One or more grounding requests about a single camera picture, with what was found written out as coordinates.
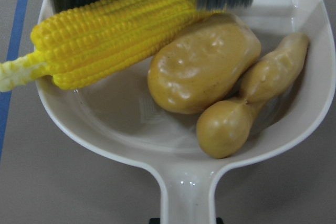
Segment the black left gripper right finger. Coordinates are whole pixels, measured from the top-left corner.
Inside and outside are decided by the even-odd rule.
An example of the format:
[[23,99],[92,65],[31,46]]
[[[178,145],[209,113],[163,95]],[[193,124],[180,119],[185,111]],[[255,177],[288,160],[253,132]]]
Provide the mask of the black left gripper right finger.
[[216,223],[217,224],[224,224],[222,218],[216,218]]

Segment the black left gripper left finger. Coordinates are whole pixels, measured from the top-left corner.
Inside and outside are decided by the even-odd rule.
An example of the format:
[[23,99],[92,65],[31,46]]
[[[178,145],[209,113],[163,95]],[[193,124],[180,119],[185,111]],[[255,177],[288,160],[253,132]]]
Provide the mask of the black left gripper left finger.
[[148,224],[160,224],[160,218],[150,218]]

